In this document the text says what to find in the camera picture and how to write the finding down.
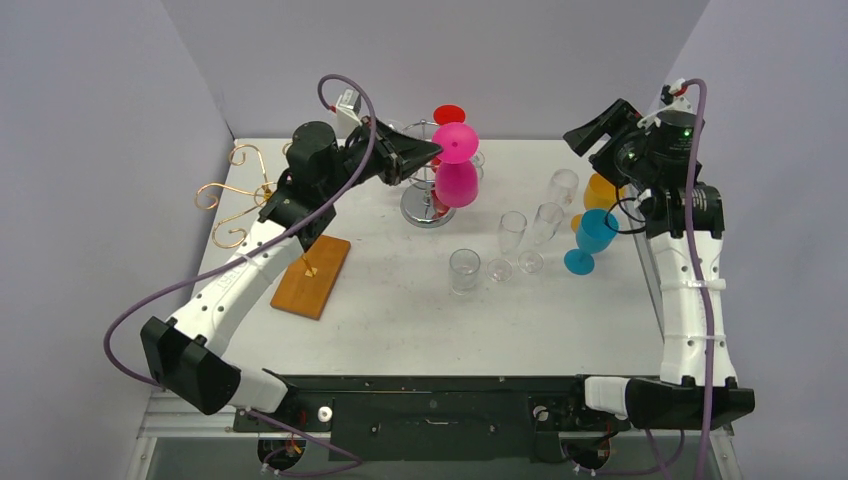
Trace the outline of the yellow wine glass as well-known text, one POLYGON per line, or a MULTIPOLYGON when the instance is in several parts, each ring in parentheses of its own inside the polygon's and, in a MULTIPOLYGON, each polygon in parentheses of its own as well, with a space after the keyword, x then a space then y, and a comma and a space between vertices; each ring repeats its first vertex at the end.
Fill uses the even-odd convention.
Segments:
POLYGON ((583 204, 585 210, 608 210, 617 200, 622 189, 607 181, 598 173, 593 173, 584 191, 583 204))

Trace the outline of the pink wine glass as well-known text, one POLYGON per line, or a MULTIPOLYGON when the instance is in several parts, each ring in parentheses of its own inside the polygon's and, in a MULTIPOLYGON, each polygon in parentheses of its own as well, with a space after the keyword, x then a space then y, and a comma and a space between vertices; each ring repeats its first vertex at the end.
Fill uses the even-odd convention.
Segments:
POLYGON ((471 161, 479 147, 477 133, 464 123, 446 123, 435 132, 433 142, 442 148, 434 183, 437 197, 451 208, 470 205, 479 193, 479 178, 471 161))

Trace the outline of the clear glass back gold rack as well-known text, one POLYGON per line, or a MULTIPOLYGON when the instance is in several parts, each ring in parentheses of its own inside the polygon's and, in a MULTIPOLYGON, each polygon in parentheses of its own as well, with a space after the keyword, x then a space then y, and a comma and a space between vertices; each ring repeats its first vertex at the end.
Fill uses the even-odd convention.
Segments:
POLYGON ((546 201, 567 209, 576 196, 579 176, 570 169, 556 170, 550 177, 546 190, 546 201))

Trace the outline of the blue wine glass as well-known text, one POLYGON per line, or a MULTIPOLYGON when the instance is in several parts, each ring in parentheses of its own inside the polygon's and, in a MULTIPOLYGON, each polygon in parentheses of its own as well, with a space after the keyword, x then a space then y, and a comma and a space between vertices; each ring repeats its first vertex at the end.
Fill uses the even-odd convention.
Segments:
POLYGON ((587 210, 575 234, 577 247, 564 255, 565 267, 575 275, 590 274, 595 268, 594 256, 609 247, 618 229, 617 219, 607 210, 587 210))

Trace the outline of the clear glass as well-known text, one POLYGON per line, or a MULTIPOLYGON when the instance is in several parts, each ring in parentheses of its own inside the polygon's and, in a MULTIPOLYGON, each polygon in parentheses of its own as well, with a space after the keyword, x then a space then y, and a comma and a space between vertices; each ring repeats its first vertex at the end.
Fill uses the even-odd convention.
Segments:
MULTIPOLYGON (((537 208, 532 225, 532 245, 539 247, 552 240, 564 218, 565 212, 557 203, 541 204, 537 208)), ((539 273, 544 267, 544 258, 538 251, 524 251, 518 257, 518 267, 525 274, 539 273)))
POLYGON ((485 176, 485 172, 484 172, 484 165, 485 165, 485 162, 486 162, 485 155, 483 154, 482 151, 478 150, 475 153, 475 155, 471 158, 471 162, 472 162, 472 164, 475 168, 478 180, 481 181, 485 176))

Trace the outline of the clear etched goblet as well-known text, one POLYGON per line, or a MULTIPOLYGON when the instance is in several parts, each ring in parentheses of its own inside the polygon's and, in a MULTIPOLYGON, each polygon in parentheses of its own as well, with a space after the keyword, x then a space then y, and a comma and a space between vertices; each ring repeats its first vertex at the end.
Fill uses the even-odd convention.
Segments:
POLYGON ((463 248, 449 258, 449 283, 456 295, 471 293, 478 284, 481 259, 477 252, 463 248))

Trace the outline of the clear champagne flute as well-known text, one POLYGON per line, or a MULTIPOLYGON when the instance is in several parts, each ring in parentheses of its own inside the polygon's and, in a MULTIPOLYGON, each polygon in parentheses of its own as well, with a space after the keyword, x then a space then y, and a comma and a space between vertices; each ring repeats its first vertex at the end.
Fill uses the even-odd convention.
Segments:
POLYGON ((510 255, 520 246, 526 228, 527 218, 521 212, 507 211, 501 215, 497 229, 499 256, 486 267, 486 275, 493 282, 503 283, 512 278, 510 255))

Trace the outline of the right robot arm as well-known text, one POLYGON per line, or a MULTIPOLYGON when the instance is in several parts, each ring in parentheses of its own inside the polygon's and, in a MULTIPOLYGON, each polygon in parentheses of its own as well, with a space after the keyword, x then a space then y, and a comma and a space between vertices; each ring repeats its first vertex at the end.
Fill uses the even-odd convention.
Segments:
POLYGON ((697 177, 702 120, 686 102, 644 116, 615 100, 564 141, 614 187, 631 186, 662 302, 663 353, 656 379, 588 376, 564 400, 588 427, 603 412, 639 429, 712 431, 748 415, 755 393, 738 383, 721 312, 723 202, 697 177))

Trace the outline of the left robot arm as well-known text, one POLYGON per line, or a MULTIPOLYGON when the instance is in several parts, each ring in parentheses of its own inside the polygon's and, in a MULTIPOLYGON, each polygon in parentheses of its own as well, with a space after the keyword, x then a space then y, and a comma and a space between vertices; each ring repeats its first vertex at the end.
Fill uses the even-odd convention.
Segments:
POLYGON ((259 410, 272 429, 291 427, 299 405, 286 383, 225 361, 230 340, 274 280, 316 243, 344 191, 372 177, 395 186, 442 150, 372 118, 343 145, 325 122, 299 126, 275 191, 227 264, 168 319, 152 317, 142 327, 152 378, 205 415, 233 406, 259 410))

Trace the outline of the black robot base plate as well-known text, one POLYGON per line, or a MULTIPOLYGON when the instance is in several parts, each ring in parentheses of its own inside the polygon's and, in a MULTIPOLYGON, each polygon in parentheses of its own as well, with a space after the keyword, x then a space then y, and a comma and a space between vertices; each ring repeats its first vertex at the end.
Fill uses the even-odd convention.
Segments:
POLYGON ((282 425, 325 434, 365 461, 575 459, 635 428, 583 402, 581 376, 309 376, 268 421, 240 409, 233 427, 262 437, 282 425))

